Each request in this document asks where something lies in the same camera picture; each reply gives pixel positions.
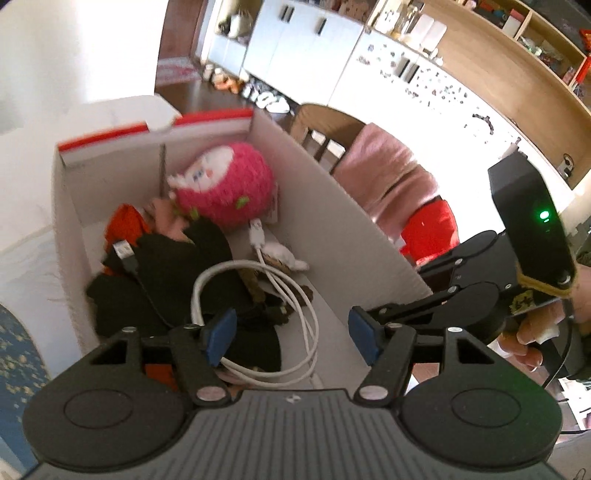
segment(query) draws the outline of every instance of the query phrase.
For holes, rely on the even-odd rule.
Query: pink plush toy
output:
[[[203,215],[223,229],[243,225],[269,206],[273,172],[248,143],[212,148],[184,174],[168,178],[171,197],[186,215]]]

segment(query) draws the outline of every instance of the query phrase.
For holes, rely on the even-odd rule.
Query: black cable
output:
[[[568,322],[568,326],[569,326],[569,332],[566,337],[566,344],[564,346],[564,351],[562,352],[562,357],[560,358],[560,364],[558,365],[558,368],[556,368],[556,370],[554,371],[553,374],[549,375],[548,378],[546,378],[546,380],[542,384],[542,388],[548,387],[548,385],[550,385],[552,380],[556,378],[556,375],[558,375],[558,372],[560,372],[562,367],[564,367],[564,363],[566,362],[566,358],[568,357],[568,355],[570,353],[570,345],[572,344],[572,341],[573,341],[574,308],[573,308],[573,303],[570,300],[563,300],[563,306],[564,306],[564,312],[566,314],[566,321]]]
[[[158,311],[158,307],[154,304],[152,297],[150,297],[148,290],[144,286],[144,283],[141,281],[139,274],[138,274],[138,270],[139,270],[138,259],[136,258],[135,252],[131,248],[131,245],[129,244],[129,242],[123,240],[121,242],[114,243],[113,249],[115,250],[115,253],[117,254],[119,259],[121,260],[121,264],[123,265],[124,270],[138,282],[139,286],[141,287],[142,291],[144,292],[144,296],[148,299],[148,302],[150,303],[152,310],[158,316],[160,321],[163,324],[165,324],[168,328],[174,328],[174,325],[172,325],[170,322],[168,322],[164,318],[164,316],[162,316],[162,314]]]
[[[150,303],[150,306],[152,307],[152,310],[154,311],[154,313],[158,316],[158,318],[160,319],[160,321],[165,324],[168,328],[172,329],[174,328],[174,325],[172,325],[170,322],[168,322],[164,316],[158,311],[158,307],[154,304],[152,297],[150,297],[150,294],[148,293],[148,290],[146,290],[146,287],[144,286],[144,283],[139,279],[139,275],[135,274],[134,278],[137,280],[139,286],[142,288],[142,291],[144,292],[144,296],[148,299],[148,302]]]

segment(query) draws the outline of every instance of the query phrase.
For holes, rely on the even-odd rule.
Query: cable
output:
[[[573,304],[570,300],[565,300],[565,301],[563,301],[563,305],[565,307],[564,310],[567,315],[566,321],[568,322],[568,326],[569,326],[569,332],[566,337],[566,344],[564,346],[564,351],[562,352],[562,357],[560,358],[560,364],[558,365],[558,368],[554,371],[553,374],[549,375],[548,378],[546,378],[546,380],[542,384],[542,388],[548,387],[548,385],[550,385],[552,380],[556,378],[556,375],[558,375],[558,372],[560,372],[562,367],[564,367],[564,363],[566,362],[566,358],[568,357],[568,355],[570,353],[570,345],[573,341],[573,318],[574,318]]]
[[[150,297],[150,294],[148,293],[148,290],[146,289],[144,283],[141,281],[139,274],[138,274],[138,269],[139,269],[138,259],[135,257],[135,252],[131,248],[131,245],[129,244],[129,242],[127,240],[122,240],[120,242],[114,243],[113,249],[115,250],[115,254],[117,255],[117,257],[119,257],[119,259],[121,260],[121,264],[123,265],[123,269],[129,275],[131,275],[137,281],[139,286],[141,287],[142,292],[144,293],[144,296],[148,299],[148,302],[150,303],[152,310],[158,316],[160,321],[163,324],[165,324],[168,328],[170,328],[170,329],[174,328],[175,326],[172,325],[170,322],[166,321],[164,316],[160,313],[160,311],[158,310],[158,307],[154,304],[152,297]]]
[[[146,297],[148,299],[148,302],[150,303],[150,306],[152,307],[152,310],[157,315],[157,317],[160,319],[160,321],[163,324],[165,324],[168,328],[173,329],[175,326],[172,323],[168,322],[164,318],[164,316],[160,313],[160,311],[158,310],[158,307],[156,306],[156,304],[152,300],[152,297],[150,297],[150,294],[148,293],[148,290],[146,290],[146,287],[144,286],[144,283],[139,279],[139,275],[137,273],[134,274],[134,278],[139,283],[139,286],[141,287],[142,292],[144,293],[144,297]]]
[[[252,385],[256,385],[258,387],[264,387],[264,388],[289,387],[289,386],[294,385],[306,378],[312,377],[314,375],[314,368],[316,366],[316,362],[318,361],[318,355],[317,355],[318,338],[319,338],[318,317],[316,316],[316,312],[314,311],[312,303],[310,302],[310,300],[308,299],[308,297],[306,296],[306,294],[302,290],[302,288],[291,277],[284,274],[281,270],[278,270],[274,267],[270,267],[269,265],[261,264],[259,262],[255,262],[252,260],[233,260],[233,261],[229,261],[229,262],[223,262],[223,263],[214,265],[211,268],[208,268],[206,271],[202,272],[199,275],[199,277],[197,278],[197,281],[195,282],[195,285],[193,287],[193,298],[191,300],[191,319],[192,319],[193,323],[195,323],[197,325],[205,325],[204,320],[203,320],[202,311],[201,311],[201,300],[200,300],[201,292],[202,292],[205,284],[209,280],[211,280],[211,278],[213,278],[214,276],[216,276],[222,272],[225,272],[227,270],[237,270],[240,268],[251,268],[253,270],[272,274],[275,282],[279,286],[277,291],[280,292],[281,294],[285,294],[285,298],[290,299],[290,306],[294,307],[294,309],[297,311],[297,313],[300,317],[303,335],[304,335],[304,344],[306,345],[307,355],[296,366],[291,367],[287,370],[283,370],[281,372],[257,372],[257,371],[242,367],[241,365],[235,364],[234,362],[228,360],[227,358],[222,358],[222,364],[228,370],[230,370],[230,372],[234,373],[238,378],[241,378],[241,379],[249,382]],[[291,289],[289,287],[287,287],[287,285],[285,285],[285,283],[283,281],[290,283],[304,299],[306,306],[310,310],[310,314],[312,316],[312,320],[314,323],[314,329],[312,329],[312,327],[308,323],[306,317],[304,316],[304,313],[302,312],[301,306],[300,306],[299,302],[297,301],[295,294],[291,291]],[[313,340],[311,347],[309,345],[308,334],[310,334],[310,336],[312,337],[312,340]],[[289,380],[286,382],[265,382],[265,381],[257,380],[257,378],[271,379],[271,378],[284,377],[285,375],[289,375],[289,374],[299,371],[306,364],[309,365],[309,368],[305,371],[305,373],[293,380]]]

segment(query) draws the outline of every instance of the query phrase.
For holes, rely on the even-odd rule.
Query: black cloth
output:
[[[125,326],[136,327],[143,337],[165,335],[168,327],[154,308],[170,325],[191,322],[197,277],[209,267],[232,260],[232,252],[223,232],[206,218],[192,222],[184,233],[192,244],[157,233],[140,237],[133,249],[141,285],[125,273],[114,251],[109,252],[103,263],[116,275],[100,274],[86,290],[96,305],[98,335],[112,336]],[[238,330],[226,354],[228,359],[267,372],[281,369],[277,333],[263,314],[264,306],[253,303],[236,270],[213,277],[203,289],[201,304],[206,323],[228,308],[238,314]]]

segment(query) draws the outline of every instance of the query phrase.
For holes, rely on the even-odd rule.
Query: wooden chair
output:
[[[362,121],[346,113],[324,105],[305,103],[295,115],[290,135],[300,145],[304,145],[311,138],[312,131],[324,135],[326,139],[314,155],[314,158],[320,161],[329,146],[330,140],[348,150],[363,127],[365,127],[365,124]]]

